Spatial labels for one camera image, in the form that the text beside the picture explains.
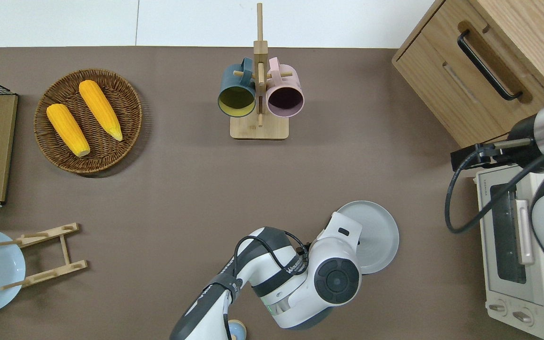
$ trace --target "white floor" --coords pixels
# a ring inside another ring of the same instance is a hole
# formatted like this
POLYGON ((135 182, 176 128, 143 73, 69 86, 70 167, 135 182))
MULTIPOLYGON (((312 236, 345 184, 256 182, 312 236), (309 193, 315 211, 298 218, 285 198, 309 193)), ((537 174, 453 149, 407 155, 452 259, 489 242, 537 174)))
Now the white floor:
POLYGON ((434 0, 0 0, 0 47, 397 48, 434 0))

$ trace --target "wooden stand base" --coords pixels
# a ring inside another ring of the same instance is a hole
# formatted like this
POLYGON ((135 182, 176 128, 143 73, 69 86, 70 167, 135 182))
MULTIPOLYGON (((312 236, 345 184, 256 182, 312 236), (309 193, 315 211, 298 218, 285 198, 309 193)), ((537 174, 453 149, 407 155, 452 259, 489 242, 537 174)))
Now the wooden stand base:
POLYGON ((21 237, 13 239, 12 241, 0 242, 0 246, 18 245, 20 248, 24 248, 35 245, 36 243, 47 241, 48 239, 52 239, 54 237, 59 237, 60 243, 62 244, 62 255, 64 256, 64 262, 66 263, 66 265, 62 265, 61 267, 50 269, 49 271, 44 271, 35 275, 27 276, 26 278, 24 278, 24 280, 19 280, 18 282, 14 282, 11 284, 6 284, 5 286, 1 287, 1 290, 12 288, 15 286, 22 286, 24 288, 39 282, 43 282, 45 280, 49 280, 51 278, 56 278, 61 275, 78 271, 79 269, 87 268, 87 261, 81 260, 71 263, 71 260, 68 256, 67 241, 66 239, 64 239, 64 235, 78 230, 79 226, 77 225, 77 223, 71 223, 50 230, 37 232, 35 234, 22 235, 21 237))
POLYGON ((289 118, 280 118, 266 112, 262 114, 261 127, 257 110, 248 116, 230 118, 230 136, 234 139, 273 139, 289 137, 289 118))

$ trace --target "wooden drawer cabinet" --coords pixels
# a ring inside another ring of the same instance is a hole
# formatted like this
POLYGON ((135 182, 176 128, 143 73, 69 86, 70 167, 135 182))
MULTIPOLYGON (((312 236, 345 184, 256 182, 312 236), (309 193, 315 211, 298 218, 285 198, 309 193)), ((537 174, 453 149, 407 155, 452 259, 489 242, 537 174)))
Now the wooden drawer cabinet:
POLYGON ((392 62, 460 146, 499 136, 544 106, 544 0, 437 0, 392 62))

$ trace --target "brown table surface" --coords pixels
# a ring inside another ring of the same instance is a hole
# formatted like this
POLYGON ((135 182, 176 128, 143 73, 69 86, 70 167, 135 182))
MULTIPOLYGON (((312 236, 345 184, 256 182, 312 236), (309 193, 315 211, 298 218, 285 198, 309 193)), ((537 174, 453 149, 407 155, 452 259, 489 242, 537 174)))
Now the brown table surface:
MULTIPOLYGON (((20 95, 0 231, 18 237, 78 222, 67 237, 71 260, 89 261, 21 289, 0 310, 0 339, 166 339, 238 239, 273 226, 311 241, 354 200, 395 218, 393 263, 309 331, 280 329, 245 288, 229 317, 250 340, 532 339, 486 314, 479 230, 452 235, 444 226, 457 144, 391 66, 394 52, 270 48, 298 71, 306 104, 287 140, 261 141, 231 138, 216 105, 223 69, 251 48, 0 48, 0 84, 20 95), (82 68, 119 73, 144 101, 138 145, 100 178, 59 170, 33 136, 43 92, 82 68)), ((455 220, 476 209, 463 178, 455 220)), ((63 264, 59 247, 24 249, 27 273, 63 264)))

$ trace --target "round woven basket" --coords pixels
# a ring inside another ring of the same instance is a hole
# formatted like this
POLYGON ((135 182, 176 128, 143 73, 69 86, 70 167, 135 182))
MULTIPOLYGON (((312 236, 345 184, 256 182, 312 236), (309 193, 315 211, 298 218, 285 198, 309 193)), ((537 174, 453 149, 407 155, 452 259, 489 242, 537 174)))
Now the round woven basket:
POLYGON ((140 97, 127 80, 105 69, 80 69, 55 82, 39 100, 34 118, 34 133, 45 157, 58 168, 76 174, 93 174, 117 164, 136 144, 142 127, 140 97), (106 133, 79 93, 83 80, 95 81, 117 114, 123 140, 106 133), (62 141, 47 118, 48 106, 60 103, 68 107, 81 128, 89 154, 77 157, 62 141))

